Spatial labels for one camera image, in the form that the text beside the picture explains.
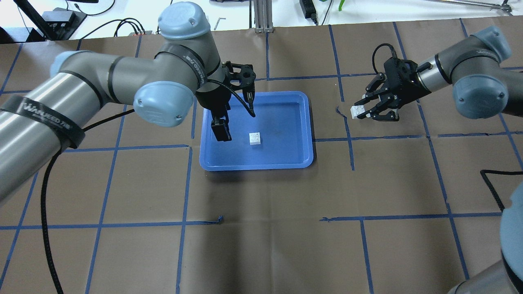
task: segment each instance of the black strap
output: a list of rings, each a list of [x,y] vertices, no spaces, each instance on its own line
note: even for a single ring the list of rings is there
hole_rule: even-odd
[[[103,99],[100,91],[98,91],[96,86],[93,83],[91,83],[91,81],[89,81],[86,77],[82,76],[79,73],[76,73],[76,72],[73,72],[73,71],[68,71],[68,70],[64,70],[64,71],[60,71],[60,72],[61,73],[67,73],[67,74],[70,74],[70,75],[74,75],[77,78],[79,78],[80,80],[82,80],[82,82],[86,83],[89,87],[91,87],[91,89],[93,89],[93,92],[96,94],[96,97],[98,98],[98,101],[100,102],[100,109],[105,105],[104,99]]]
[[[198,79],[198,88],[207,82],[207,75],[205,73],[205,65],[201,57],[191,49],[178,45],[178,44],[165,44],[160,48],[160,51],[154,58],[160,53],[170,53],[181,60],[194,71],[196,78]]]
[[[12,95],[0,109],[48,126],[60,140],[62,151],[68,147],[78,148],[85,138],[84,131],[71,119],[27,97]]]
[[[112,87],[112,78],[115,73],[116,65],[122,59],[123,59],[123,56],[120,56],[120,57],[116,58],[115,60],[113,60],[111,67],[109,68],[109,76],[107,77],[107,88],[109,89],[109,94],[111,95],[111,98],[113,98],[113,100],[118,104],[123,104],[123,103],[120,102],[120,100],[118,100],[118,98],[116,98],[115,89]]]
[[[512,268],[508,265],[507,260],[505,260],[505,256],[503,253],[501,254],[501,257],[503,258],[503,265],[505,266],[505,269],[507,270],[507,275],[510,281],[512,282],[512,285],[514,285],[514,288],[518,291],[518,293],[523,293],[523,281],[516,275],[516,273],[512,270]]]
[[[452,85],[452,81],[449,79],[449,77],[447,76],[447,74],[443,70],[443,67],[441,66],[441,62],[439,62],[439,53],[437,53],[434,56],[434,60],[436,61],[436,67],[438,68],[439,73],[441,74],[441,76],[443,77],[445,82],[447,82],[447,84],[449,84],[449,85]]]
[[[452,74],[454,73],[456,66],[458,66],[460,63],[462,63],[465,60],[469,60],[471,58],[476,58],[476,57],[488,57],[490,59],[493,59],[497,63],[499,63],[499,60],[497,59],[496,54],[490,50],[476,49],[476,50],[467,51],[467,52],[461,54],[460,56],[458,56],[454,60],[454,62],[451,64],[451,67],[450,67],[451,70],[450,70],[450,74],[449,74],[450,79],[452,79]]]

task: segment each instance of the metal rod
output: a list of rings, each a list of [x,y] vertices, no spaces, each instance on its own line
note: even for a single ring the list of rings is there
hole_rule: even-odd
[[[477,2],[477,1],[470,1],[470,0],[429,0],[432,2],[441,2],[441,3],[448,3],[448,4],[458,4],[458,5],[469,5],[469,6],[480,6],[480,7],[486,7],[490,9],[509,9],[510,6],[507,5],[505,2],[503,2],[502,5],[500,4],[492,4],[492,3],[485,3],[485,2]]]
[[[20,9],[31,19],[32,22],[43,32],[45,37],[49,40],[56,41],[58,36],[51,29],[51,26],[43,19],[43,17],[35,10],[35,8],[27,0],[13,0]]]

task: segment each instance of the black cable on floor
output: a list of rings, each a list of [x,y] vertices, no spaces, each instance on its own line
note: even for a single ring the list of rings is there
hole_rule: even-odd
[[[98,121],[92,125],[89,125],[82,130],[88,131],[92,128],[95,128],[103,123],[106,123],[108,121],[112,121],[114,119],[117,119],[119,117],[122,117],[124,115],[128,115],[130,113],[133,113],[134,109],[127,110],[125,112],[122,112],[120,114],[108,117],[106,119],[103,119],[101,121]],[[54,163],[58,159],[58,156],[62,154],[62,151],[58,151],[52,158],[49,164],[47,165],[46,172],[43,175],[43,183],[42,183],[42,190],[40,194],[40,217],[42,220],[42,236],[43,236],[43,248],[46,252],[46,259],[47,259],[47,266],[49,267],[49,273],[51,274],[51,278],[53,279],[54,287],[56,289],[56,292],[58,294],[63,294],[62,285],[60,284],[60,280],[58,279],[58,273],[56,272],[56,268],[54,267],[53,262],[53,256],[51,254],[51,244],[49,242],[49,228],[47,225],[47,209],[46,209],[46,197],[47,197],[47,185],[49,183],[49,176],[51,174],[51,170],[53,168]]]
[[[480,171],[481,177],[485,181],[485,184],[487,185],[488,189],[492,193],[492,196],[494,197],[494,200],[496,200],[497,206],[503,212],[505,209],[505,206],[503,205],[503,202],[501,201],[499,195],[496,192],[496,189],[494,189],[494,186],[492,185],[491,181],[488,179],[486,174],[494,174],[494,175],[507,175],[507,176],[515,176],[515,175],[523,175],[523,172],[502,172],[502,171],[493,171],[491,169],[482,169]]]

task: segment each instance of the white lego brick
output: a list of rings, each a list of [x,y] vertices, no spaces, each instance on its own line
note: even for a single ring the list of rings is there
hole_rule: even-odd
[[[354,105],[350,108],[350,114],[352,115],[353,119],[357,119],[358,115],[365,112],[365,106],[363,105]]]
[[[260,145],[262,143],[260,133],[249,133],[249,143],[251,145]]]

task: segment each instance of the blue tape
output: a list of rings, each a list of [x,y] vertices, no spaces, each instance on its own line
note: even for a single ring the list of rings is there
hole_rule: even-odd
[[[192,103],[192,125],[191,125],[191,139],[195,138],[195,128],[196,128],[196,106],[198,105],[198,101],[194,99],[194,102]]]
[[[15,55],[15,58],[13,59],[13,63],[11,64],[11,67],[9,68],[7,75],[5,76],[4,84],[2,85],[2,88],[0,88],[0,93],[3,93],[5,90],[7,81],[9,81],[9,78],[11,77],[11,73],[13,72],[13,69],[15,68],[16,61],[18,60],[18,57],[20,56],[20,52],[22,51],[23,46],[24,46],[24,44],[21,43],[20,46],[18,47],[18,51],[16,51],[16,55]]]
[[[506,132],[502,133],[468,133],[468,134],[439,134],[438,138],[453,138],[453,137],[480,137],[480,136],[498,136],[506,135]]]
[[[185,228],[187,222],[187,208],[189,207],[189,186],[191,178],[191,167],[192,167],[192,147],[189,147],[189,160],[187,163],[187,177],[185,182],[185,201],[184,201],[184,216],[182,217],[181,235],[180,235],[180,247],[178,251],[178,270],[176,272],[176,294],[180,293],[181,283],[181,264],[184,255],[184,244],[185,244]]]
[[[347,138],[325,138],[325,139],[314,139],[314,142],[338,142],[347,141]]]
[[[454,223],[454,218],[452,216],[452,210],[450,209],[450,204],[447,202],[447,191],[445,189],[445,184],[443,183],[443,177],[441,176],[441,170],[439,168],[438,159],[436,156],[436,151],[434,150],[434,145],[432,143],[432,139],[430,138],[430,133],[428,131],[428,125],[427,120],[425,119],[425,115],[423,113],[423,108],[420,104],[418,104],[418,110],[419,115],[422,117],[423,121],[423,127],[425,128],[425,132],[427,133],[427,140],[430,147],[430,153],[432,154],[432,159],[434,161],[434,167],[436,168],[436,174],[438,175],[438,181],[439,186],[441,188],[441,193],[443,194],[443,199],[445,201],[445,206],[447,207],[447,214],[449,216],[450,221],[450,227],[452,228],[452,234],[454,235],[454,241],[456,243],[456,249],[458,250],[459,259],[461,262],[461,268],[463,269],[463,274],[465,275],[465,279],[469,279],[469,271],[467,270],[467,265],[465,263],[465,258],[463,256],[463,251],[461,249],[461,243],[459,241],[458,231],[456,229],[456,224]]]
[[[312,78],[332,78],[338,77],[338,75],[311,75],[311,76],[284,76],[284,77],[272,77],[271,81],[284,81],[284,80],[309,80]]]
[[[350,168],[354,170],[354,152],[353,152],[353,140],[350,136],[349,124],[347,122],[347,117],[339,111],[339,106],[336,107],[336,112],[343,116],[343,121],[345,123],[345,132],[347,133],[347,142],[349,143],[349,157],[350,157]]]
[[[38,172],[33,176],[33,180],[31,182],[31,187],[29,188],[29,193],[27,193],[27,199],[26,199],[26,203],[24,204],[24,209],[22,210],[22,214],[20,215],[20,220],[18,221],[18,226],[16,226],[15,236],[13,238],[13,242],[11,243],[11,248],[9,249],[9,253],[7,254],[7,260],[4,265],[4,269],[2,270],[2,276],[0,277],[0,290],[2,289],[2,285],[4,284],[5,275],[7,273],[9,263],[11,262],[11,257],[13,256],[13,252],[14,252],[15,246],[16,246],[16,241],[18,240],[18,235],[20,234],[22,224],[24,223],[24,218],[26,217],[27,208],[29,207],[29,202],[31,201],[31,196],[35,189],[35,184],[36,184],[37,178],[38,178]]]
[[[353,141],[357,140],[376,140],[376,139],[419,139],[422,135],[397,135],[397,136],[383,136],[383,137],[352,137]]]
[[[361,240],[363,242],[363,256],[365,257],[365,268],[367,269],[367,280],[369,282],[369,292],[374,294],[374,285],[372,284],[372,275],[370,272],[370,260],[369,260],[369,250],[367,248],[367,236],[365,234],[365,225],[363,220],[360,220],[361,228]]]
[[[514,138],[512,138],[512,134],[508,130],[507,123],[505,122],[505,119],[503,118],[502,114],[499,114],[499,118],[501,119],[501,123],[503,124],[503,128],[505,128],[505,133],[508,136],[508,140],[510,141],[510,144],[512,145],[512,149],[514,149],[514,153],[516,154],[516,158],[518,158],[519,167],[523,169],[523,161],[521,160],[521,156],[519,155],[518,148],[516,146],[516,142],[514,142]]]
[[[401,37],[400,37],[400,31],[397,29],[396,22],[394,21],[392,23],[392,25],[394,26],[394,31],[396,32],[397,41],[400,44],[400,49],[401,49],[401,54],[403,56],[403,59],[407,59],[407,55],[405,54],[405,49],[403,48],[403,42],[401,41]]]
[[[398,216],[363,216],[363,217],[323,217],[319,221],[361,221],[361,220],[416,220],[416,219],[444,219],[453,218],[485,218],[500,217],[501,212],[473,212],[473,213],[453,213],[453,214],[407,214]]]
[[[338,77],[338,86],[339,86],[339,96],[342,99],[342,102],[345,102],[345,98],[343,96],[343,85],[342,85],[342,77],[340,76],[340,70],[339,70],[339,61],[338,61],[338,52],[336,51],[336,43],[334,42],[334,34],[332,33],[332,26],[328,26],[329,34],[331,35],[331,43],[332,43],[332,50],[334,52],[334,62],[336,63],[336,73]]]
[[[138,53],[140,53],[140,45],[142,44],[142,35],[138,36],[138,45],[136,46],[136,53],[134,54],[134,58],[138,58]]]
[[[459,22],[461,23],[461,29],[463,30],[463,35],[465,35],[465,38],[469,37],[469,34],[467,33],[467,29],[465,27],[465,24],[463,23],[463,19],[459,19]]]
[[[170,149],[170,148],[186,148],[189,145],[175,144],[175,145],[151,145],[151,146],[129,146],[129,147],[118,147],[118,150],[141,150],[141,149]]]
[[[85,148],[85,149],[66,149],[64,152],[74,153],[74,152],[100,152],[100,151],[114,151],[116,148]]]
[[[187,221],[185,225],[210,225],[220,224],[223,222],[223,216],[219,216],[215,221]],[[95,229],[95,228],[140,228],[140,227],[176,227],[183,225],[182,221],[166,222],[131,222],[131,223],[87,223],[87,224],[52,224],[49,229]],[[0,227],[1,230],[41,230],[41,225],[7,225]]]
[[[122,111],[125,111],[127,109],[127,105],[123,107]],[[102,204],[101,213],[100,213],[100,219],[98,221],[98,230],[96,231],[96,239],[95,239],[95,246],[93,248],[93,255],[91,257],[91,264],[89,266],[89,274],[87,276],[87,284],[85,286],[85,294],[89,293],[89,290],[91,288],[91,280],[93,278],[93,270],[95,266],[95,260],[96,260],[96,254],[98,252],[98,244],[100,242],[100,234],[101,234],[101,225],[104,222],[104,215],[105,215],[105,209],[107,207],[107,198],[109,198],[109,191],[111,188],[111,182],[112,182],[112,175],[115,171],[115,164],[116,164],[116,157],[118,156],[118,146],[120,145],[120,138],[122,136],[122,130],[123,130],[123,122],[125,120],[125,116],[122,116],[120,119],[120,128],[118,129],[118,136],[116,137],[116,144],[115,144],[115,150],[112,156],[111,161],[111,169],[109,170],[109,177],[107,179],[107,186],[105,189],[105,195],[104,195],[104,202]]]
[[[21,90],[21,91],[3,91],[0,92],[1,94],[20,94],[20,93],[28,93],[31,92],[31,90]]]
[[[341,74],[341,77],[348,77],[348,76],[364,76],[364,75],[376,75],[375,73],[363,73],[363,74]]]
[[[505,70],[523,70],[523,67],[516,66],[516,67],[502,67]]]

